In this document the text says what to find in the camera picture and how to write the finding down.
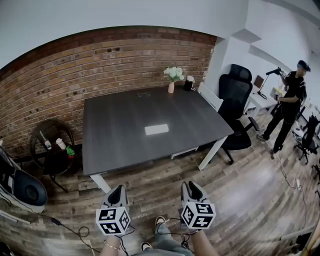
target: hardwood floor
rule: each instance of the hardwood floor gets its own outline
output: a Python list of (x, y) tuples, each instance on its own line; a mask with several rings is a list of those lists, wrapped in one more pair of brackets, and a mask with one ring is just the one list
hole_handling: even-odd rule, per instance
[[(259, 124), (265, 118), (263, 114), (261, 112), (257, 118)], [(248, 123), (245, 116), (241, 120), (243, 124)], [(279, 128), (272, 134), (271, 143), (274, 143)], [(320, 207), (315, 194), (318, 180), (313, 179), (311, 166), (319, 157), (310, 155), (308, 165), (304, 160), (298, 161), (301, 152), (293, 149), (295, 141), (291, 134), (281, 151), (281, 162), (290, 182), (296, 184), (294, 177), (300, 180), (307, 205), (305, 208), (303, 193), (288, 186), (278, 160), (270, 158), (267, 145), (256, 139), (253, 129), (249, 135), (252, 146), (233, 151), (233, 165), (227, 164), (229, 159), (220, 149), (211, 164), (199, 171), (197, 166), (208, 152), (206, 149), (174, 160), (168, 157), (104, 174), (111, 187), (119, 184), (126, 187), (131, 225), (137, 229), (123, 238), (129, 254), (139, 252), (141, 241), (154, 241), (156, 216), (179, 216), (178, 209), (182, 207), (180, 186), (183, 181), (192, 180), (207, 191), (215, 204), (217, 216), (206, 234), (221, 256), (284, 255), (290, 241), (278, 241), (279, 237), (318, 221)], [(42, 176), (41, 181), (48, 192), (48, 203), (43, 214), (57, 218), (76, 232), (80, 227), (87, 226), (90, 234), (83, 238), (84, 242), (101, 250), (104, 237), (95, 226), (95, 211), (104, 193), (90, 178), (83, 176), (81, 170), (57, 176), (56, 180), (69, 193), (64, 193)], [(22, 255), (99, 255), (71, 231), (51, 223), (49, 218), (14, 206), (9, 208), (3, 200), (0, 201), (0, 208), (31, 221), (28, 225), (0, 217), (0, 241)], [(171, 232), (182, 232), (178, 220), (171, 220), (168, 225)]]

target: person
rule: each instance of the person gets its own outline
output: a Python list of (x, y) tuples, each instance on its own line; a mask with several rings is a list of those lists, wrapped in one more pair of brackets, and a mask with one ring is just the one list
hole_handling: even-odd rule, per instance
[[(155, 248), (148, 242), (141, 244), (141, 253), (134, 256), (192, 256), (193, 253), (182, 247), (180, 243), (175, 241), (169, 229), (167, 228), (164, 217), (159, 216), (155, 220)], [(218, 256), (216, 250), (210, 244), (203, 230), (191, 235), (195, 256)], [(104, 242), (105, 245), (100, 256), (118, 256), (120, 248), (120, 239), (117, 236), (110, 235)]]
[(282, 149), (288, 132), (291, 130), (291, 127), (300, 112), (300, 107), (307, 98), (304, 76), (310, 71), (311, 69), (308, 64), (305, 61), (300, 60), (297, 64), (296, 71), (290, 72), (286, 77), (281, 76), (287, 93), (284, 97), (278, 98), (277, 109), (265, 132), (262, 135), (257, 134), (258, 139), (268, 141), (271, 133), (283, 119), (280, 133), (275, 140), (273, 149), (270, 151), (272, 159), (275, 158), (274, 154)]

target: bracelet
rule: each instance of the bracelet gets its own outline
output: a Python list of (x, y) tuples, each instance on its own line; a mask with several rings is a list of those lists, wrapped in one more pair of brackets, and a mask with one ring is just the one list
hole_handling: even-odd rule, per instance
[(107, 246), (109, 246), (110, 248), (112, 248), (112, 249), (115, 249), (116, 251), (120, 251), (120, 249), (119, 248), (116, 248), (116, 247), (114, 247), (114, 246), (112, 246), (110, 243), (108, 243), (106, 240), (104, 240), (103, 241)]

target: sneaker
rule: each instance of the sneaker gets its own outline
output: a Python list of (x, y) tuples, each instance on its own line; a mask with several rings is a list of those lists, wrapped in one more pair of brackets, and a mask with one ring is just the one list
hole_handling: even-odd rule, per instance
[(275, 152), (273, 149), (270, 150), (270, 157), (271, 159), (275, 159)]
[(157, 226), (160, 223), (164, 223), (164, 225), (167, 226), (166, 219), (162, 216), (158, 216), (155, 219), (155, 226)]
[(257, 134), (256, 137), (260, 140), (260, 141), (263, 141), (263, 142), (266, 142), (268, 141), (267, 139), (265, 139), (265, 137), (261, 134)]
[(152, 245), (148, 242), (143, 242), (140, 246), (141, 252), (144, 252), (146, 249), (152, 249)]

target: flower vase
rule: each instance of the flower vase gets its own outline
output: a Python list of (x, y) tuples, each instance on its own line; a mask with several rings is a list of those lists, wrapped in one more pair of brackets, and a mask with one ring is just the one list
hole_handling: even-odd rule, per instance
[(168, 93), (173, 94), (175, 90), (175, 82), (170, 82), (168, 87)]

